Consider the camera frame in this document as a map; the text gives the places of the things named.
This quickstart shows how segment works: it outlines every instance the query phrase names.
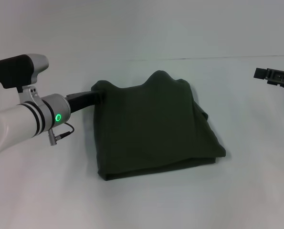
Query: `green led ring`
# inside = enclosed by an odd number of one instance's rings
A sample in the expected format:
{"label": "green led ring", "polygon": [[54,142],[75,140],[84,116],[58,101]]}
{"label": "green led ring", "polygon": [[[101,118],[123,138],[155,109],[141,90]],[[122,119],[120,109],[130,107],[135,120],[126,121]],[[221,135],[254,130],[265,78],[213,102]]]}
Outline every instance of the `green led ring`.
{"label": "green led ring", "polygon": [[61,114],[57,114],[55,120],[56,122],[59,122],[61,120]]}

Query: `black cable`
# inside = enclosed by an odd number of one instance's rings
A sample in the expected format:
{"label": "black cable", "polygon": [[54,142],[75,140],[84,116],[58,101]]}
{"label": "black cable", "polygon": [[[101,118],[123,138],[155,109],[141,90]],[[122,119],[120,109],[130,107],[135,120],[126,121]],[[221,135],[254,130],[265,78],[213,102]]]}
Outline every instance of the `black cable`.
{"label": "black cable", "polygon": [[72,128],[71,133],[73,133],[73,132],[75,131],[75,128],[74,128],[71,124],[68,124],[68,123],[64,123],[64,124],[66,124],[66,125],[68,125],[69,127],[71,127],[71,128]]}
{"label": "black cable", "polygon": [[68,125],[69,127],[72,128],[72,131],[68,131],[66,133],[63,133],[63,134],[60,134],[59,137],[60,139],[63,139],[64,137],[67,137],[68,135],[72,134],[74,131],[75,131],[75,128],[71,125],[71,124],[68,124],[68,123],[64,123],[66,125]]}

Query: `white wall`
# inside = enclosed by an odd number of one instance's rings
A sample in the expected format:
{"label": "white wall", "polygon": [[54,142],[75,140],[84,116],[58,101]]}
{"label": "white wall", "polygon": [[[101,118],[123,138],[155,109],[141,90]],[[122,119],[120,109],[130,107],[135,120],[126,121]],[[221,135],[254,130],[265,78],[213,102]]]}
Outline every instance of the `white wall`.
{"label": "white wall", "polygon": [[[228,155],[105,182],[87,108],[57,146],[42,134],[0,154],[0,229],[284,229],[284,89],[253,79],[284,70],[284,0],[0,0],[0,59],[23,53],[50,61],[41,96],[183,78]],[[0,85],[0,110],[18,102]]]}

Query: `dark green cloth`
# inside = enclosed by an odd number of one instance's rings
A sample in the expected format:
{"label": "dark green cloth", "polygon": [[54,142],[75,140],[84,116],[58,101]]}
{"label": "dark green cloth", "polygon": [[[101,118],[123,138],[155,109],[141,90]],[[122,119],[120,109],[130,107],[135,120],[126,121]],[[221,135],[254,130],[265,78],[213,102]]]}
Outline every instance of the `dark green cloth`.
{"label": "dark green cloth", "polygon": [[104,180],[212,164],[225,156],[185,80],[157,71],[140,86],[98,81],[92,91],[98,90],[105,92],[94,113]]}

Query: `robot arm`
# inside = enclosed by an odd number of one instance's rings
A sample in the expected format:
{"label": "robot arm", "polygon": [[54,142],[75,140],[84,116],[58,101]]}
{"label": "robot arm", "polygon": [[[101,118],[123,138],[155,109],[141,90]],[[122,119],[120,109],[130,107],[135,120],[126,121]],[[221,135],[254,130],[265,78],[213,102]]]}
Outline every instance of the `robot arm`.
{"label": "robot arm", "polygon": [[255,70],[254,78],[261,79],[261,80],[267,80],[268,84],[271,85],[280,85],[284,88],[284,71],[279,71],[275,69],[262,69],[257,68]]}
{"label": "robot arm", "polygon": [[0,83],[5,89],[16,87],[20,98],[20,104],[0,111],[0,152],[46,131],[51,145],[56,145],[73,131],[55,136],[54,127],[66,123],[71,113],[101,102],[102,92],[39,97],[36,87],[30,84],[36,83],[38,74],[48,66],[47,58],[39,54],[0,61]]}

